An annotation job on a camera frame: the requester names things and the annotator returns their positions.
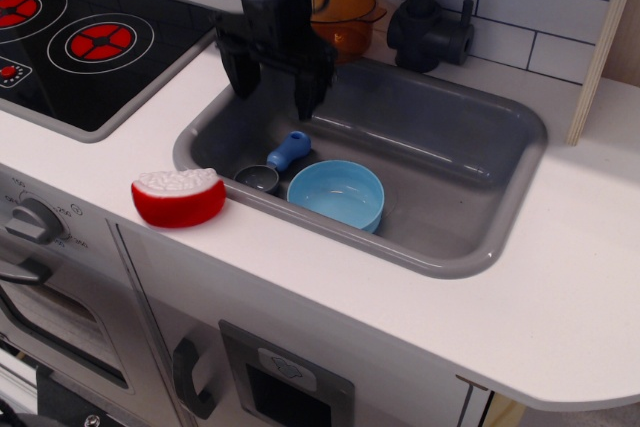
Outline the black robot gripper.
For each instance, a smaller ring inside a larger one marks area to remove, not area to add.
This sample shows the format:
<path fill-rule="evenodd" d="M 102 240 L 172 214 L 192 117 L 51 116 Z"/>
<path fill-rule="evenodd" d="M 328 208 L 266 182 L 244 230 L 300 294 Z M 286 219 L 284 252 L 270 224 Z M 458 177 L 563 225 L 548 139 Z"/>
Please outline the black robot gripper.
<path fill-rule="evenodd" d="M 311 0 L 241 0 L 240 13 L 217 11 L 213 22 L 223 67 L 234 92 L 249 97 L 262 65 L 295 76 L 300 121 L 325 100 L 337 51 L 311 27 Z"/>

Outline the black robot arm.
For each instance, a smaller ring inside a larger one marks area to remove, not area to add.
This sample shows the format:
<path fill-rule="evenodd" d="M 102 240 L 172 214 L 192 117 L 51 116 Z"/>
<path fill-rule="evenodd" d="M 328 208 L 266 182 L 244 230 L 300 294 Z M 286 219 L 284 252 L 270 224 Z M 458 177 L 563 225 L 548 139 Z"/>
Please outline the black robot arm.
<path fill-rule="evenodd" d="M 242 12 L 217 11 L 216 44 L 231 86 L 242 98 L 268 66 L 294 77 L 301 120 L 312 117 L 331 86 L 337 50 L 311 25 L 311 0 L 241 0 Z"/>

